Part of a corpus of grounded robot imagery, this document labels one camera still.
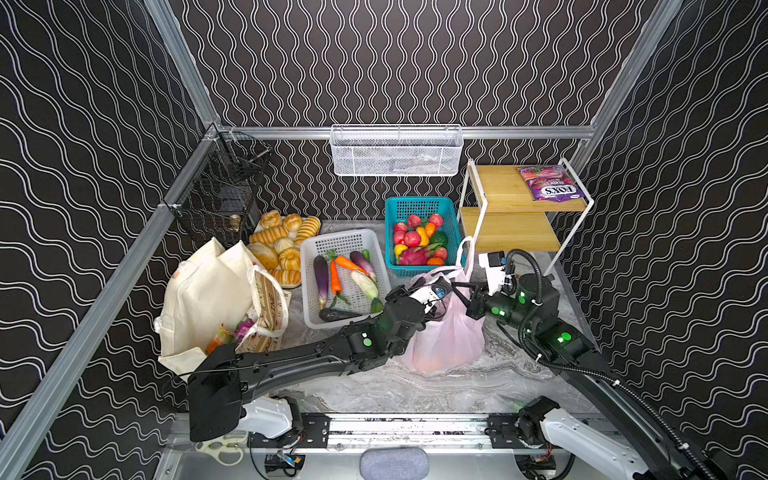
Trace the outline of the pink plastic grocery bag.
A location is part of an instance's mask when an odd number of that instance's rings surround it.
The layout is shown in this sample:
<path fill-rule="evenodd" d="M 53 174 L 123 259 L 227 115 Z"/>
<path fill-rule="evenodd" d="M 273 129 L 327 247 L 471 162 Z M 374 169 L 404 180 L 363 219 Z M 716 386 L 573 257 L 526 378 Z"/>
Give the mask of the pink plastic grocery bag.
<path fill-rule="evenodd" d="M 453 265 L 441 266 L 417 275 L 410 283 L 415 286 L 424 280 L 445 278 L 446 281 L 468 283 L 474 265 L 475 239 L 465 237 L 457 249 L 457 261 Z M 423 331 L 417 332 L 409 342 L 400 363 L 408 370 L 418 373 L 432 373 L 450 370 L 476 361 L 484 350 L 482 332 L 484 320 L 471 319 L 467 307 L 457 294 L 447 290 L 447 295 L 436 304 L 438 319 L 426 323 Z"/>

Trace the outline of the white plastic vegetable basket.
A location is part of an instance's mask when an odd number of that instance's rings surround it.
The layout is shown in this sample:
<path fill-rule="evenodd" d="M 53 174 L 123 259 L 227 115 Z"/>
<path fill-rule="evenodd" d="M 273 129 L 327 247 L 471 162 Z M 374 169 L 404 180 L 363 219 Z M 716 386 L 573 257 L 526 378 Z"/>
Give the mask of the white plastic vegetable basket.
<path fill-rule="evenodd" d="M 367 250 L 370 256 L 370 262 L 373 265 L 377 281 L 375 282 L 379 290 L 379 300 L 384 301 L 385 296 L 390 292 L 392 285 L 388 276 L 385 258 L 381 251 L 378 236 L 369 228 L 360 228 L 344 230 L 332 233 L 321 234 L 304 241 L 300 247 L 302 260 L 302 305 L 304 323 L 311 330 L 338 329 L 352 321 L 364 319 L 370 313 L 372 300 L 366 298 L 351 278 L 351 272 L 338 267 L 338 275 L 343 286 L 343 296 L 347 302 L 338 300 L 334 305 L 335 309 L 357 312 L 359 316 L 353 319 L 326 323 L 319 318 L 317 286 L 313 271 L 313 260 L 317 255 L 325 257 L 328 263 L 330 259 L 326 252 L 334 250 L 336 254 L 349 259 L 352 251 L 363 252 Z"/>

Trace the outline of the purple grape candy bag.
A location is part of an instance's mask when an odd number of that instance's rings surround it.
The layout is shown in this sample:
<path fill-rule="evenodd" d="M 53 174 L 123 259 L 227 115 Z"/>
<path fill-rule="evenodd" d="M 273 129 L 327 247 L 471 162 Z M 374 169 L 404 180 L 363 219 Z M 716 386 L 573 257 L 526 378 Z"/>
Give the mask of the purple grape candy bag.
<path fill-rule="evenodd" d="M 250 335 L 250 329 L 253 325 L 254 321 L 249 317 L 245 317 L 237 326 L 234 342 L 240 343 L 246 339 Z"/>

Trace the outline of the orange Fox's candy bag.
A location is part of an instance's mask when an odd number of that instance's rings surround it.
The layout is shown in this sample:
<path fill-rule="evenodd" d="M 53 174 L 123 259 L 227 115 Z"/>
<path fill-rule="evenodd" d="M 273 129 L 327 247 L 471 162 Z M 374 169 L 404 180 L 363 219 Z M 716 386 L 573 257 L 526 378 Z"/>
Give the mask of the orange Fox's candy bag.
<path fill-rule="evenodd" d="M 210 355 L 219 346 L 230 344 L 233 340 L 234 340 L 234 332 L 231 329 L 228 329 L 227 327 L 225 327 L 223 324 L 221 324 L 217 329 L 216 333 L 214 334 L 213 338 L 206 345 L 204 353 L 206 355 Z"/>

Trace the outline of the cream canvas tote bag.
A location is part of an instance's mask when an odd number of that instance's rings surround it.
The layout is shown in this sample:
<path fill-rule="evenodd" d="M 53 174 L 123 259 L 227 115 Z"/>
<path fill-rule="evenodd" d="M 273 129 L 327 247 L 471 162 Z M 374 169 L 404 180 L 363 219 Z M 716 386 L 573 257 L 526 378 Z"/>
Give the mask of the cream canvas tote bag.
<path fill-rule="evenodd" d="M 276 351 L 289 325 L 290 300 L 291 293 L 243 242 L 226 249 L 211 238 L 181 262 L 168 281 L 153 326 L 160 337 L 158 360 L 178 375 L 193 371 L 209 356 L 204 350 L 219 326 L 235 336 L 245 317 L 254 321 L 250 335 L 226 345 L 237 353 Z"/>

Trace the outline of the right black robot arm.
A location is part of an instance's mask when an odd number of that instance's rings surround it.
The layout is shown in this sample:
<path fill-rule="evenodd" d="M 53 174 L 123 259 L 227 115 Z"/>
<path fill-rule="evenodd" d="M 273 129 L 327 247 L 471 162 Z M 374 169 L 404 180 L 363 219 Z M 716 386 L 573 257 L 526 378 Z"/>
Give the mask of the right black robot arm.
<path fill-rule="evenodd" d="M 559 292 L 522 250 L 482 254 L 484 284 L 470 284 L 467 312 L 496 322 L 535 363 L 585 395 L 622 435 L 587 426 L 555 401 L 521 408 L 512 430 L 532 447 L 561 447 L 611 479 L 725 479 L 726 463 L 688 442 L 659 412 L 613 375 L 601 353 L 558 316 Z"/>

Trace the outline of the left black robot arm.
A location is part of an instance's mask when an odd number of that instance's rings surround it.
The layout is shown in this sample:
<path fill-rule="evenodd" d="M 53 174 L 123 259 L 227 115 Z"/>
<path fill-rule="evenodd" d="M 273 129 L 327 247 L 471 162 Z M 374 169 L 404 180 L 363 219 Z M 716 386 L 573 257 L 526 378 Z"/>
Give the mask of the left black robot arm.
<path fill-rule="evenodd" d="M 373 370 L 403 355 L 451 292 L 444 279 L 414 291 L 400 288 L 381 313 L 303 346 L 261 353 L 238 353 L 232 344 L 217 347 L 188 378 L 190 439 L 208 441 L 242 429 L 246 405 L 270 392 Z"/>

